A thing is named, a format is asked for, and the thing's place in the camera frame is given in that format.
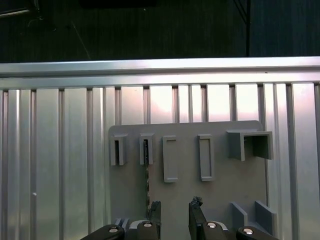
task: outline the dark background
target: dark background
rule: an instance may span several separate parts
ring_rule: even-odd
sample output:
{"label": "dark background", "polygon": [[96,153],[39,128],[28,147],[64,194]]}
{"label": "dark background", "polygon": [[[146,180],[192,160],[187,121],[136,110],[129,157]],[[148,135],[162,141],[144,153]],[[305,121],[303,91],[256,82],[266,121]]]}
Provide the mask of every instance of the dark background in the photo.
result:
{"label": "dark background", "polygon": [[[320,56],[320,0],[251,5],[251,57]],[[1,63],[246,53],[246,27],[232,0],[158,0],[156,7],[90,10],[77,0],[42,0],[42,10],[56,31],[30,23],[29,15],[0,18]]]}

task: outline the screw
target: screw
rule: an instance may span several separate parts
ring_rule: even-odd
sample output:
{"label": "screw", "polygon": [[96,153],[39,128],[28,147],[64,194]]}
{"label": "screw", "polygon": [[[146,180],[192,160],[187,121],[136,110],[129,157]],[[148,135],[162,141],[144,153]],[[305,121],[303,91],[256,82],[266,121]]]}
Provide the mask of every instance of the screw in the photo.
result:
{"label": "screw", "polygon": [[208,222],[207,226],[211,229],[214,229],[217,225],[214,222]]}
{"label": "screw", "polygon": [[109,229],[109,233],[114,234],[114,233],[116,233],[116,232],[118,232],[118,229],[117,229],[117,227],[115,227],[115,226],[113,226],[112,228]]}
{"label": "screw", "polygon": [[145,228],[150,228],[150,227],[152,226],[152,223],[151,223],[151,222],[145,222],[145,223],[143,224],[143,226],[144,226]]}
{"label": "screw", "polygon": [[248,235],[254,234],[254,231],[252,231],[250,228],[245,228],[245,229],[243,229],[243,232],[244,232],[245,234],[248,234]]}

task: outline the corrugated metal wall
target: corrugated metal wall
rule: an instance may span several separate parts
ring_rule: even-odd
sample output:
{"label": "corrugated metal wall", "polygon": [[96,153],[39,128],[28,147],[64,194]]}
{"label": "corrugated metal wall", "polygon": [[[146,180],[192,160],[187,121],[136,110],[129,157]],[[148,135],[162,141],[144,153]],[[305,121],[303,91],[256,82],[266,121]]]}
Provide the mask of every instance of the corrugated metal wall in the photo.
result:
{"label": "corrugated metal wall", "polygon": [[313,83],[2,90],[1,239],[78,240],[111,221],[109,127],[231,120],[274,133],[278,237],[318,239],[319,103]]}

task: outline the small gray stand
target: small gray stand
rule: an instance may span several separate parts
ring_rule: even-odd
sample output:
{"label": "small gray stand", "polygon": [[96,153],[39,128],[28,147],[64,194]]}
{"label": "small gray stand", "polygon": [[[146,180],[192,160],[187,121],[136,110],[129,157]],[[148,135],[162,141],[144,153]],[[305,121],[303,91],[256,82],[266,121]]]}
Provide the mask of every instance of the small gray stand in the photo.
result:
{"label": "small gray stand", "polygon": [[194,196],[202,197],[207,220],[274,235],[276,214],[265,206],[265,159],[273,158],[272,142],[258,121],[113,126],[112,219],[145,218],[148,178],[150,203],[162,203],[162,239],[190,239],[188,203]]}

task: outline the robotic hand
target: robotic hand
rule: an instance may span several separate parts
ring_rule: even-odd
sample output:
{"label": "robotic hand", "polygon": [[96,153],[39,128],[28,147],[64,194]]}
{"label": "robotic hand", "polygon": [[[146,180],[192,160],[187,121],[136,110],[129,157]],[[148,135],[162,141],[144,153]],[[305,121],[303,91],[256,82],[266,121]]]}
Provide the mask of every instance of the robotic hand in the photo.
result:
{"label": "robotic hand", "polygon": [[[189,203],[189,232],[191,240],[278,240],[252,227],[244,226],[236,232],[228,231],[216,221],[207,221],[201,210],[201,198]],[[125,231],[121,226],[110,224],[85,236],[81,240],[160,240],[161,202],[154,201],[147,220],[135,221]]]}

